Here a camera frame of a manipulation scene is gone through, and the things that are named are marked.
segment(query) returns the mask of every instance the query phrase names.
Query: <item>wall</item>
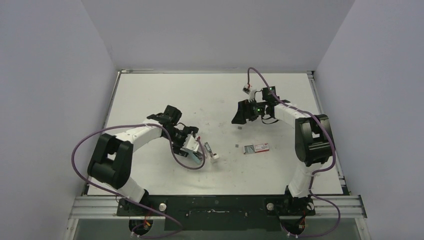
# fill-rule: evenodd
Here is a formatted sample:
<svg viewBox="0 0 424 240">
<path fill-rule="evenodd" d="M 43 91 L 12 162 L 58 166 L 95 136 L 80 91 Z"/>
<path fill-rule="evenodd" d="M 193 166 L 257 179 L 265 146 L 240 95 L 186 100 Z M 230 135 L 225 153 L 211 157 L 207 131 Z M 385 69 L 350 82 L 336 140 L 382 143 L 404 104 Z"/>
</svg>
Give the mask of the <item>wall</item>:
<svg viewBox="0 0 424 240">
<path fill-rule="evenodd" d="M 356 0 L 315 73 L 370 233 L 423 239 L 424 1 Z"/>
<path fill-rule="evenodd" d="M 354 0 L 82 0 L 119 69 L 315 70 Z"/>
<path fill-rule="evenodd" d="M 79 0 L 0 3 L 0 235 L 61 239 L 116 71 Z M 85 172 L 89 148 L 78 154 Z"/>
</svg>

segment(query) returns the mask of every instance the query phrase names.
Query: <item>purple cable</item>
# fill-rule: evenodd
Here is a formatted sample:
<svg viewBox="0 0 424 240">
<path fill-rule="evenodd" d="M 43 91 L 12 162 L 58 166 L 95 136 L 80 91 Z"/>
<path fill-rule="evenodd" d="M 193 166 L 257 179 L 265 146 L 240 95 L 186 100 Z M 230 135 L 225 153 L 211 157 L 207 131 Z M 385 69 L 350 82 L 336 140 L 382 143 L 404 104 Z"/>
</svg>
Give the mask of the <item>purple cable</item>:
<svg viewBox="0 0 424 240">
<path fill-rule="evenodd" d="M 159 236 L 140 236 L 140 238 L 144 238 L 144 239 L 159 239 L 159 238 L 163 238 L 163 237 L 171 236 L 171 235 L 174 235 L 174 234 L 176 234 L 176 233 L 181 232 L 181 231 L 183 230 L 183 225 L 182 225 L 182 224 L 181 224 L 178 220 L 176 220 L 175 218 L 173 218 L 173 217 L 171 217 L 171 216 L 169 216 L 169 215 L 167 215 L 167 214 L 165 214 L 165 213 L 162 213 L 162 212 L 160 212 L 160 211 L 158 211 L 158 210 L 155 210 L 155 209 L 153 209 L 153 208 L 151 208 L 151 207 L 148 207 L 148 206 L 146 206 L 146 205 L 140 204 L 140 203 L 138 203 L 138 202 L 136 202 L 136 201 L 133 201 L 133 200 L 131 200 L 131 199 L 129 199 L 129 198 L 126 198 L 125 196 L 123 196 L 122 194 L 120 194 L 120 193 L 118 193 L 118 192 L 115 192 L 115 191 L 113 191 L 113 190 L 109 190 L 109 189 L 107 189 L 107 188 L 105 188 L 105 187 L 102 187 L 102 186 L 100 186 L 100 185 L 98 185 L 98 184 L 96 184 L 96 183 L 94 183 L 94 182 L 90 181 L 88 178 L 86 178 L 85 176 L 83 176 L 83 175 L 82 175 L 82 174 L 78 171 L 77 166 L 75 165 L 75 153 L 77 152 L 77 149 L 80 147 L 80 145 L 81 145 L 83 142 L 85 142 L 87 139 L 89 139 L 89 138 L 93 137 L 93 136 L 94 136 L 94 135 L 96 135 L 96 134 L 102 133 L 102 132 L 104 132 L 104 131 L 112 130 L 112 129 L 138 128 L 138 127 L 143 127 L 143 126 L 152 126 L 152 127 L 161 128 L 161 129 L 165 132 L 165 134 L 166 134 L 166 136 L 168 137 L 168 140 L 169 140 L 169 145 L 171 146 L 171 153 L 172 153 L 172 156 L 174 157 L 174 159 L 176 160 L 176 162 L 177 162 L 177 163 L 179 163 L 181 166 L 183 166 L 183 167 L 185 167 L 185 168 L 187 168 L 187 169 L 197 170 L 197 169 L 202 168 L 202 167 L 205 165 L 205 159 L 206 159 L 206 158 L 205 158 L 205 151 L 204 151 L 204 149 L 203 149 L 202 143 L 200 142 L 200 138 L 198 138 L 198 139 L 197 139 L 197 142 L 199 143 L 200 148 L 201 148 L 201 151 L 202 151 L 203 163 L 202 163 L 202 165 L 201 165 L 200 167 L 188 167 L 188 166 L 185 166 L 184 164 L 182 164 L 180 161 L 178 161 L 177 157 L 175 156 L 174 152 L 172 151 L 172 142 L 171 142 L 171 140 L 170 140 L 170 139 L 171 139 L 171 136 L 170 136 L 169 132 L 168 132 L 168 131 L 167 131 L 167 130 L 163 127 L 163 126 L 158 125 L 158 124 L 154 124 L 154 123 L 142 123 L 142 124 L 134 124 L 134 125 L 119 125 L 119 126 L 111 126 L 111 127 L 106 127 L 106 128 L 104 128 L 104 129 L 101 129 L 101 130 L 95 131 L 95 132 L 93 132 L 93 133 L 89 134 L 88 136 L 84 137 L 83 139 L 81 139 L 81 140 L 80 140 L 80 141 L 76 144 L 76 146 L 75 146 L 75 147 L 73 148 L 73 150 L 72 150 L 72 155 L 71 155 L 70 159 L 71 159 L 71 164 L 72 164 L 72 168 L 73 168 L 73 170 L 74 170 L 74 171 L 75 171 L 75 173 L 78 175 L 78 177 L 80 177 L 80 178 L 81 178 L 82 180 L 84 180 L 86 183 L 88 183 L 88 184 L 90 184 L 90 185 L 92 185 L 92 186 L 94 186 L 94 187 L 96 187 L 96 188 L 99 188 L 99 189 L 101 189 L 101 190 L 103 190 L 103 191 L 106 191 L 106 192 L 108 192 L 108 193 L 111 193 L 111 194 L 113 194 L 113 195 L 116 195 L 116 196 L 119 196 L 119 197 L 125 198 L 125 200 L 127 200 L 128 202 L 130 202 L 130 203 L 132 203 L 132 204 L 135 204 L 135 205 L 137 205 L 137 206 L 139 206 L 139 207 L 142 207 L 142 208 L 144 208 L 144 209 L 147 209 L 147 210 L 149 210 L 149 211 L 152 211 L 152 212 L 153 212 L 153 213 L 155 213 L 155 214 L 158 214 L 158 215 L 160 215 L 160 216 L 163 216 L 163 217 L 165 217 L 165 218 L 168 218 L 168 219 L 170 219 L 171 221 L 173 221 L 174 223 L 176 223 L 178 226 L 180 226 L 180 227 L 181 227 L 181 229 L 180 229 L 180 230 L 172 231 L 172 232 L 165 233 L 165 234 L 162 234 L 162 235 L 159 235 Z"/>
<path fill-rule="evenodd" d="M 310 112 L 308 112 L 308 111 L 304 111 L 304 110 L 301 110 L 301 109 L 299 109 L 299 108 L 297 108 L 297 107 L 295 107 L 295 106 L 290 106 L 290 105 L 288 105 L 288 104 L 286 104 L 285 102 L 283 102 L 283 101 L 281 101 L 278 97 L 277 97 L 277 95 L 273 92 L 273 91 L 271 91 L 271 89 L 270 89 L 270 86 L 268 85 L 268 83 L 267 83 L 267 81 L 265 80 L 265 78 L 264 78 L 264 76 L 262 76 L 262 74 L 256 69 L 256 68 L 254 68 L 254 67 L 249 67 L 248 69 L 247 69 L 247 83 L 249 84 L 250 83 L 250 70 L 253 70 L 253 71 L 255 71 L 258 75 L 259 75 L 259 77 L 262 79 L 262 81 L 263 81 L 263 83 L 266 85 L 266 87 L 269 89 L 269 92 L 272 94 L 272 96 L 280 103 L 280 104 L 282 104 L 282 105 L 284 105 L 284 106 L 286 106 L 286 107 L 288 107 L 288 108 L 291 108 L 291 109 L 294 109 L 294 110 L 296 110 L 296 111 L 298 111 L 298 112 L 300 112 L 300 113 L 302 113 L 302 114 L 307 114 L 307 115 L 309 115 L 315 122 L 316 122 L 316 124 L 318 125 L 318 127 L 322 130 L 322 133 L 324 134 L 324 136 L 327 138 L 327 140 L 328 140 L 328 143 L 330 144 L 330 148 L 331 148 L 331 155 L 332 155 L 332 162 L 331 162 L 331 165 L 330 166 L 328 166 L 328 167 L 326 167 L 326 168 L 324 168 L 324 169 L 318 169 L 318 170 L 315 170 L 315 171 L 313 171 L 312 172 L 312 175 L 314 176 L 315 174 L 317 174 L 317 173 L 322 173 L 322 172 L 326 172 L 326 171 L 328 171 L 328 170 L 330 170 L 330 169 L 332 169 L 335 165 L 336 165 L 336 148 L 334 147 L 334 143 L 333 143 L 333 140 L 330 138 L 330 135 L 329 135 L 329 133 L 326 131 L 326 129 L 324 128 L 324 126 L 321 124 L 321 122 L 318 120 L 318 118 L 315 116 L 315 115 L 313 115 L 312 113 L 310 113 Z M 325 231 L 325 232 L 323 232 L 323 233 L 320 233 L 320 234 L 311 234 L 311 235 L 299 235 L 298 237 L 299 238 L 315 238 L 315 237 L 322 237 L 322 236 L 324 236 L 324 235 L 327 235 L 327 234 L 329 234 L 329 233 L 331 233 L 332 231 L 334 231 L 338 226 L 339 226 L 339 223 L 340 223 L 340 219 L 341 219 L 341 215 L 340 215 L 340 209 L 339 209 L 339 207 L 336 205 L 336 204 L 334 204 L 333 202 L 331 202 L 330 200 L 327 200 L 327 199 L 325 199 L 325 198 L 322 198 L 322 197 L 319 197 L 319 196 L 317 196 L 317 195 L 315 195 L 314 193 L 312 193 L 312 183 L 314 182 L 314 177 L 311 177 L 310 178 L 310 183 L 309 183 L 309 193 L 310 193 L 310 195 L 311 196 L 313 196 L 314 198 L 316 198 L 316 199 L 319 199 L 319 200 L 321 200 L 321 201 L 324 201 L 324 202 L 327 202 L 327 203 L 329 203 L 329 204 L 331 204 L 331 205 L 333 205 L 334 207 L 335 207 L 335 209 L 337 210 L 337 221 L 335 222 L 335 225 L 332 227 L 332 228 L 330 228 L 329 230 L 327 230 L 327 231 Z"/>
</svg>

